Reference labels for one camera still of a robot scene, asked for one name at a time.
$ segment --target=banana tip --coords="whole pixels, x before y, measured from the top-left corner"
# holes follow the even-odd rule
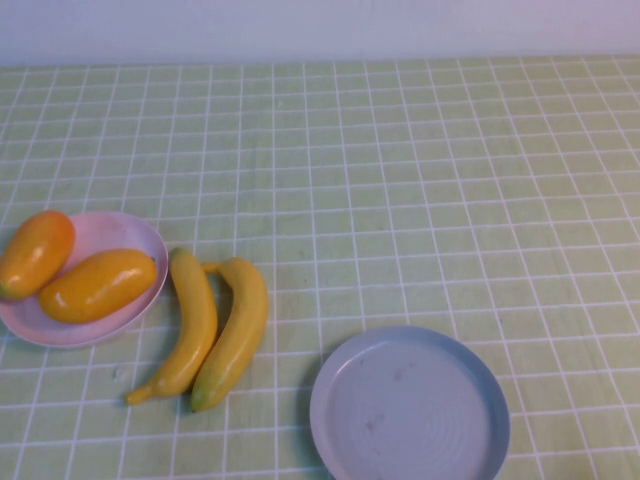
[[[151,398],[151,393],[151,386],[145,385],[133,392],[129,392],[125,398],[125,402],[127,405],[137,405],[138,403],[142,403]]]
[[[191,411],[198,412],[202,410],[202,403],[204,402],[204,395],[202,390],[194,389],[191,391]]]

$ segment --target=plate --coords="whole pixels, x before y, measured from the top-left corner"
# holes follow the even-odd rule
[[[493,480],[507,402],[467,347],[420,327],[383,327],[331,354],[311,394],[311,431],[336,480]]]
[[[59,275],[94,253],[112,248],[136,248],[153,257],[158,269],[155,283],[126,307],[95,322],[68,325],[46,315],[36,296],[18,303],[0,302],[0,318],[18,337],[38,345],[78,348],[107,340],[140,318],[160,293],[169,269],[167,247],[160,234],[141,218],[121,212],[72,215],[76,241]]]

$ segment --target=pink plate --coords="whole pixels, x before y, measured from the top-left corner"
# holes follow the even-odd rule
[[[61,274],[94,253],[112,248],[137,248],[153,257],[158,278],[151,288],[117,312],[84,325],[67,325],[47,316],[30,297],[19,303],[0,302],[0,317],[17,336],[38,345],[77,348],[104,341],[140,318],[160,293],[169,270],[167,247],[160,234],[141,218],[121,212],[72,215],[76,243]]]

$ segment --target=gray plate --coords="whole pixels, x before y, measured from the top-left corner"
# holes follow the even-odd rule
[[[311,429],[336,480],[491,480],[511,430],[487,366],[420,327],[371,330],[333,352],[313,387]]]

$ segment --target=banana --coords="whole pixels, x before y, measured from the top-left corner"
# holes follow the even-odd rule
[[[200,262],[187,250],[175,248],[171,251],[169,271],[180,302],[180,336],[153,378],[127,395],[128,405],[144,402],[151,397],[184,393],[192,385],[215,341],[218,314],[213,292]]]
[[[194,412],[211,408],[238,382],[260,346],[267,324],[267,286],[248,260],[233,257],[223,263],[204,263],[207,273],[219,273],[233,291],[231,315],[218,342],[207,356],[191,392]]]

